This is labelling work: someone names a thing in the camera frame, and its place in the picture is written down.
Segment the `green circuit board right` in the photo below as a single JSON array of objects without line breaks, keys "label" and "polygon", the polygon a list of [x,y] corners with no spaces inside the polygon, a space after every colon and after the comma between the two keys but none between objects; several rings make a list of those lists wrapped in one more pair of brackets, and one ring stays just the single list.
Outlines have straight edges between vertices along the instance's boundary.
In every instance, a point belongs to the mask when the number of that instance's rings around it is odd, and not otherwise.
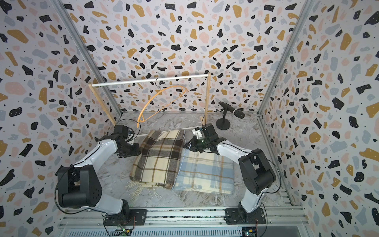
[{"label": "green circuit board right", "polygon": [[241,233],[243,237],[257,237],[258,235],[256,227],[242,227]]}]

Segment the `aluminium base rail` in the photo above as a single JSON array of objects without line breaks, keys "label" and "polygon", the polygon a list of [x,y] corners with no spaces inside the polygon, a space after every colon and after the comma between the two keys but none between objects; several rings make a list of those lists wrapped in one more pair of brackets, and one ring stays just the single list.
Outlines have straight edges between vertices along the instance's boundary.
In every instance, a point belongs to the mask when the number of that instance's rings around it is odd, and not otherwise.
[{"label": "aluminium base rail", "polygon": [[[256,227],[258,237],[311,237],[312,231],[299,206],[262,206],[266,223],[233,224],[225,221],[225,210],[232,207],[133,208],[145,210],[131,237],[242,237],[242,227]],[[59,237],[123,237],[117,225],[104,224],[104,216],[88,211],[66,215],[58,226]]]}]

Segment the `green circuit board left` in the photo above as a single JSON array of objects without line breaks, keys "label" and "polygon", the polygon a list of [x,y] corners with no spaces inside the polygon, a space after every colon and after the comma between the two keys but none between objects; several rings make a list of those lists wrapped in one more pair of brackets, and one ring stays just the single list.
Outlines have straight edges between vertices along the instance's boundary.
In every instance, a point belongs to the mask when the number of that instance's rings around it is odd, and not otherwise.
[{"label": "green circuit board left", "polygon": [[119,225],[118,230],[119,230],[119,233],[117,234],[117,236],[130,237],[132,234],[133,228],[132,229],[126,229],[123,226]]}]

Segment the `blue plaid scarf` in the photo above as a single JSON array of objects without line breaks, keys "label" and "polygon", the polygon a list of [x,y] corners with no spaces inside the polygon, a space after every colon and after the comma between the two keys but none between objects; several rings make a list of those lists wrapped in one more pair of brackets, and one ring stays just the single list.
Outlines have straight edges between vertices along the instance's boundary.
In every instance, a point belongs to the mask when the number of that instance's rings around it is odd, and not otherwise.
[{"label": "blue plaid scarf", "polygon": [[232,195],[234,184],[233,161],[214,153],[185,150],[172,190]]}]

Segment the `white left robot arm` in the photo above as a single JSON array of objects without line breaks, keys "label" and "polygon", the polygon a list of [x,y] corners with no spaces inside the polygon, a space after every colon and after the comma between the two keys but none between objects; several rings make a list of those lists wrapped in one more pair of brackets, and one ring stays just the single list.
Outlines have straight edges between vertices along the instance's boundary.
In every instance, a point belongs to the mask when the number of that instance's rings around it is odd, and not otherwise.
[{"label": "white left robot arm", "polygon": [[104,193],[98,178],[98,171],[111,156],[128,158],[141,154],[139,144],[133,141],[136,136],[132,128],[116,125],[113,133],[100,138],[83,159],[70,166],[61,166],[55,174],[54,201],[57,208],[60,211],[71,208],[78,212],[100,212],[104,216],[104,224],[137,225],[137,220],[146,214],[145,210],[133,212],[126,200]]}]

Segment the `orange plastic hanger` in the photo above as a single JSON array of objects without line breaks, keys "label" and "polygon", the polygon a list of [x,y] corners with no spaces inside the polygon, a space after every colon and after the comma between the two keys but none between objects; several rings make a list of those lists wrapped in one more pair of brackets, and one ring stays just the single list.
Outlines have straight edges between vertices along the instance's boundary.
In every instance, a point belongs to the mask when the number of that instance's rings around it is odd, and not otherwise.
[{"label": "orange plastic hanger", "polygon": [[186,85],[188,79],[155,79],[154,85],[157,89],[154,93],[149,93],[148,100],[137,117],[137,122],[139,123],[137,127],[141,127],[142,123],[147,122],[156,114],[172,109],[172,106],[175,106],[178,101],[187,96],[189,93]]}]

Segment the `brown plaid scarf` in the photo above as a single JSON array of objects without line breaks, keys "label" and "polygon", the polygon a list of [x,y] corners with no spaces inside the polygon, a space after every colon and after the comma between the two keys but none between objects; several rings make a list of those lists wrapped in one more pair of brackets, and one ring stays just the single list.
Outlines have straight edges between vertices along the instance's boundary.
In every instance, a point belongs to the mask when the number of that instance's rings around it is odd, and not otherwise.
[{"label": "brown plaid scarf", "polygon": [[143,140],[141,154],[132,164],[130,181],[126,186],[131,199],[137,199],[144,189],[159,194],[155,188],[171,190],[175,185],[185,143],[185,131],[152,130]]}]

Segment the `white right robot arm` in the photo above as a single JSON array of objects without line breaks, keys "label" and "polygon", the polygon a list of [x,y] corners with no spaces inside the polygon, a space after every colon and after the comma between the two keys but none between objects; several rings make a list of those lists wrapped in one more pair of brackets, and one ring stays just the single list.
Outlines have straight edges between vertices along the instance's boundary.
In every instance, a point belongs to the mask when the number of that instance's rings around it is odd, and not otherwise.
[{"label": "white right robot arm", "polygon": [[225,221],[233,224],[266,223],[265,214],[260,209],[267,190],[276,181],[276,175],[261,149],[245,149],[223,137],[219,137],[212,124],[192,130],[192,139],[184,148],[192,152],[208,152],[230,159],[239,165],[246,191],[238,208],[225,210]]}]

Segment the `green circuit board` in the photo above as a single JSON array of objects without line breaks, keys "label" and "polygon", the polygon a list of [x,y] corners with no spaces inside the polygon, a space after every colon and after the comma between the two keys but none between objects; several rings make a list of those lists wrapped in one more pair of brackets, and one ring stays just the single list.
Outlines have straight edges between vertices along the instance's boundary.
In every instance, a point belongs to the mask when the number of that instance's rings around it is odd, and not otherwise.
[{"label": "green circuit board", "polygon": [[118,230],[119,230],[119,233],[117,234],[117,236],[130,237],[132,234],[133,228],[132,229],[126,229],[123,226],[119,225]]},{"label": "green circuit board", "polygon": [[241,233],[243,237],[257,237],[258,235],[256,227],[242,227]]}]

